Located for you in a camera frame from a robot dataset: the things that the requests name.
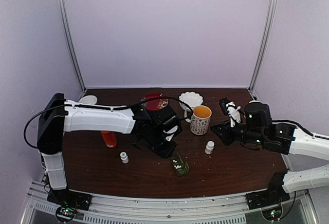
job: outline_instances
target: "green object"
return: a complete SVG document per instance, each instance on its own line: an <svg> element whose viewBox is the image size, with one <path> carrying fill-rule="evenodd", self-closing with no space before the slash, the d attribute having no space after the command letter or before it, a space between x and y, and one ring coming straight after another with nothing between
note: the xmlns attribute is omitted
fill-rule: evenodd
<svg viewBox="0 0 329 224"><path fill-rule="evenodd" d="M171 158L171 163L174 166L174 169L175 169L175 172L176 172L177 176L184 176L190 170L190 167L189 167L188 163L187 162L184 163L179 155Z"/></svg>

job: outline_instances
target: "white bowl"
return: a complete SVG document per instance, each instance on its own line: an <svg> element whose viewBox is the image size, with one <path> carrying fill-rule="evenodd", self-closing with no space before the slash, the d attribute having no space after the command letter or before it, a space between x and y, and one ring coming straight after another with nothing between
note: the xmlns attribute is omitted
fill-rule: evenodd
<svg viewBox="0 0 329 224"><path fill-rule="evenodd" d="M191 108L195 108L196 106L201 105L204 102L204 98L195 92L185 92L182 93L179 96L179 99L183 102L185 102L186 104L188 104ZM179 103L180 107L182 109L186 109L187 107L185 105L183 105L182 103Z"/></svg>
<svg viewBox="0 0 329 224"><path fill-rule="evenodd" d="M92 95L85 96L79 100L79 103L95 105L97 103L97 97Z"/></svg>

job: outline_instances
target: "robotic arm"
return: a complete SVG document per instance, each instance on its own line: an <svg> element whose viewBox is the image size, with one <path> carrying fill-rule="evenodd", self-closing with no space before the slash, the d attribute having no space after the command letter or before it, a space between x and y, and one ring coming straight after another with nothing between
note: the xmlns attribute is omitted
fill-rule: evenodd
<svg viewBox="0 0 329 224"><path fill-rule="evenodd" d="M159 111L147 111L141 105L101 106L65 100L55 94L39 118L37 147L44 161L54 201L79 201L88 196L71 196L68 190L62 156L64 132L107 130L135 134L147 142L150 151L168 158L175 150L172 137L181 132L180 119L168 105Z"/></svg>
<svg viewBox="0 0 329 224"><path fill-rule="evenodd" d="M287 120L273 121L269 106L251 101L245 106L246 124L241 123L240 107L227 98L220 100L220 107L229 121L211 127L226 146L240 141L242 146L254 144L262 149L281 154L307 155L329 160L329 136L311 133L300 124ZM262 208L289 200L289 193L329 185L329 164L299 172L273 175L268 189L247 194L250 209Z"/></svg>

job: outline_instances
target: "patterned mug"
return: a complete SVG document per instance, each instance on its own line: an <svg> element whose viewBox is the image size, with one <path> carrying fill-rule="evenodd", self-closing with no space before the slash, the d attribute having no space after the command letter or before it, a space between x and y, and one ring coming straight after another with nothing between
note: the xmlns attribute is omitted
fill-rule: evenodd
<svg viewBox="0 0 329 224"><path fill-rule="evenodd" d="M193 115L191 119L186 119L191 123L190 130L195 135L204 135L208 131L211 117L211 109L206 106L196 106L193 109Z"/></svg>

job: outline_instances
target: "dark brown tabletop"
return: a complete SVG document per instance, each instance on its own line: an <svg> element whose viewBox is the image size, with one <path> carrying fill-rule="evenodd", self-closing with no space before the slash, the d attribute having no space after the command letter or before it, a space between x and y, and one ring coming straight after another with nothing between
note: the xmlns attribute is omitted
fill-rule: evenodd
<svg viewBox="0 0 329 224"><path fill-rule="evenodd" d="M195 91L204 97L204 105L212 109L210 125L225 120L218 100L228 97L243 107L251 96L246 89L90 89L100 105L134 104L149 93L160 92L178 97L182 92ZM173 100L169 104L178 115L183 110ZM182 121L183 131L174 137L179 153L188 162L190 171L177 177L170 159L132 146L133 135L116 134L118 145L106 147L100 132L66 133L63 155L68 185L73 190L124 197L185 198L218 196L267 188L273 173L285 170L280 154L250 151L238 142L224 146L211 131L203 136L193 135L189 124ZM209 140L215 141L211 155L204 150ZM123 164L120 153L127 152L129 163Z"/></svg>

